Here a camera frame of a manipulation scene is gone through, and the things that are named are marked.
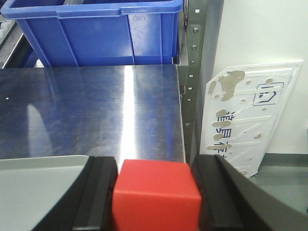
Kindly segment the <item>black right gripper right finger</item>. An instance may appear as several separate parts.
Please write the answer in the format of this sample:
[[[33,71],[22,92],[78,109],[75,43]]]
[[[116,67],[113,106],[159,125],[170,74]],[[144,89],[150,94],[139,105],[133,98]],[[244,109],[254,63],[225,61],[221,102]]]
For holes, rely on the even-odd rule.
[[[271,196],[220,155],[195,156],[201,231],[306,231],[308,217]]]

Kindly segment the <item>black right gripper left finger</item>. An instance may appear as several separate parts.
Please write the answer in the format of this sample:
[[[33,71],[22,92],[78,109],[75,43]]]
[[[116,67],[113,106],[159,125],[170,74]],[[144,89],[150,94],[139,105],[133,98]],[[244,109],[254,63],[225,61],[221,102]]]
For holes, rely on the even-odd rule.
[[[35,231],[112,231],[114,157],[89,157],[77,179],[33,228]]]

